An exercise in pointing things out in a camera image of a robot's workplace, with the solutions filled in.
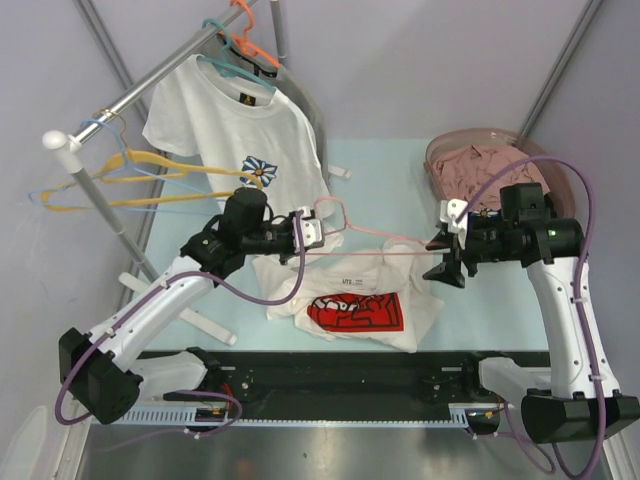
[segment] yellow hanger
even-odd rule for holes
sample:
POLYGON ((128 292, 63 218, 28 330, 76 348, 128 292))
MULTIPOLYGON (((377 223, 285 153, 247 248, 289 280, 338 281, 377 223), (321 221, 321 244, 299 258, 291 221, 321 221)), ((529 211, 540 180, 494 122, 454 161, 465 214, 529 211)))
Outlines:
MULTIPOLYGON (((193 173, 212 173, 219 175, 233 175, 235 177, 243 177, 251 180, 253 184, 259 189, 262 190, 262 182, 258 177, 249 173, 243 172, 241 170, 227 170, 226 168, 218 168, 218 167, 204 167, 200 165, 188 165, 186 163, 179 163, 173 160, 169 160, 161 155, 158 155, 153 152, 147 152, 144 150, 131 150, 127 149, 127 156, 131 160, 131 163, 148 163, 152 165, 158 165, 165 168, 171 168, 178 170, 177 173, 168 173, 164 175, 157 175, 154 177, 146 176, 146 175, 137 175, 134 177, 121 177, 121 178, 108 178, 104 175, 113 172, 115 170, 123 168, 126 163, 122 156, 122 153, 117 153, 113 155, 104 166, 91 174, 91 177, 96 177, 98 175, 102 175, 99 177, 100 181, 103 183, 137 183, 137 182, 148 182, 150 180, 156 180, 157 177, 160 178, 181 178, 187 176, 190 172, 193 173)), ((86 210, 89 207, 83 206, 56 206, 50 205, 49 200, 51 196, 59 192, 61 189, 66 189, 75 185, 75 182, 69 182, 66 184, 59 185, 55 188, 44 190, 40 194, 40 203, 47 210, 55 211, 55 212, 71 212, 77 210, 86 210)), ((169 197, 150 197, 150 198, 135 198, 132 200, 118 200, 114 202, 109 202, 109 206, 111 207, 145 207, 148 205, 158 205, 161 203, 172 203, 172 202, 184 202, 190 200, 202 200, 204 198, 217 198, 217 197, 228 197, 231 196, 233 192, 211 192, 209 194, 203 193, 192 193, 188 195, 173 195, 169 197)))

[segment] light blue table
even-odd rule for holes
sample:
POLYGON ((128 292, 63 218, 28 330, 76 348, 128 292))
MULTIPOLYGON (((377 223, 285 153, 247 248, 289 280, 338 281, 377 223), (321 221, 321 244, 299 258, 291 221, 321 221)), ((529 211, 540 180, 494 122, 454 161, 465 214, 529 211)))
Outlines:
MULTIPOLYGON (((429 239, 437 232, 436 200, 422 168, 427 139, 335 140, 329 145, 332 164, 351 169, 350 180, 332 178, 330 190, 342 198, 352 223, 429 239)), ((190 176, 193 186, 209 190, 204 175, 190 176)), ((167 184, 164 195, 183 194, 167 184)), ((166 269, 180 247, 219 213, 216 202, 206 200, 172 204, 190 214, 157 215, 147 254, 158 270, 166 269)), ((347 232, 341 250, 381 246, 384 239, 347 232)), ((335 261, 322 259, 321 262, 335 261)), ((240 289, 260 296, 250 259, 229 277, 240 289)), ((420 344, 422 351, 445 350, 548 350, 540 308, 525 271, 519 263, 480 265, 479 274, 467 280, 465 290, 441 284, 433 293, 445 302, 436 323, 420 344)), ((296 329, 293 319, 267 322, 264 307, 242 301, 222 288, 194 304, 204 316, 238 335, 233 347, 223 345, 191 325, 176 320, 149 345, 151 350, 200 346, 209 350, 251 351, 394 351, 368 341, 334 342, 296 329)))

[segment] shirt sleeve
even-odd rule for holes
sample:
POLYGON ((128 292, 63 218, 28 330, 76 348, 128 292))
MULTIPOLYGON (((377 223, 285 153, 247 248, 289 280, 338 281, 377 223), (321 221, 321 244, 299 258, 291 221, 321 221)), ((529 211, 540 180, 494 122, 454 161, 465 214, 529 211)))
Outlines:
POLYGON ((158 150, 190 157, 199 153, 198 144, 178 74, 173 71, 156 85, 142 135, 158 150))

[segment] teal hanger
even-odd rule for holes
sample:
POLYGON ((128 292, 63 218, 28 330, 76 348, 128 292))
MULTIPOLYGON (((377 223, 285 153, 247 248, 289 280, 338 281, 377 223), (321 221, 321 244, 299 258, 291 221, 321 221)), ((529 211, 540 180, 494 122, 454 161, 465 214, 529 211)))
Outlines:
POLYGON ((225 27, 220 21, 216 20, 215 18, 207 18, 204 22, 202 22, 202 28, 206 27, 207 25, 215 25, 220 30, 222 30, 222 32, 224 32, 224 35, 226 37, 226 44, 220 50, 220 55, 222 56, 222 60, 218 60, 217 58, 207 57, 206 55, 199 55, 198 60, 203 60, 205 62, 209 62, 213 64, 213 66, 216 67, 216 70, 218 70, 220 75, 225 78, 242 75, 243 77, 246 77, 257 84, 262 85, 264 88, 269 90, 269 92, 275 93, 276 87, 274 87, 273 85, 268 84, 262 78, 254 75, 253 73, 247 72, 245 69, 229 63, 229 57, 227 53, 231 49, 233 39, 231 38, 231 33, 229 33, 229 30, 227 30, 227 27, 225 27))

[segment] pink clothing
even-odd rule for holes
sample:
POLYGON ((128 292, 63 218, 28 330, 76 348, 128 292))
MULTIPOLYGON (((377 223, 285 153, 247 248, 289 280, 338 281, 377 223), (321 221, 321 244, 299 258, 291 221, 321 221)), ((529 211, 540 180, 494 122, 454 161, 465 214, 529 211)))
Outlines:
MULTIPOLYGON (((469 145, 447 152, 433 161, 433 171, 445 198, 469 201, 480 187, 504 167, 523 158, 526 153, 511 146, 469 145)), ((549 187, 540 170, 529 163, 496 181, 482 196, 474 210, 500 209, 500 189, 514 183, 538 182, 546 194, 549 187)))

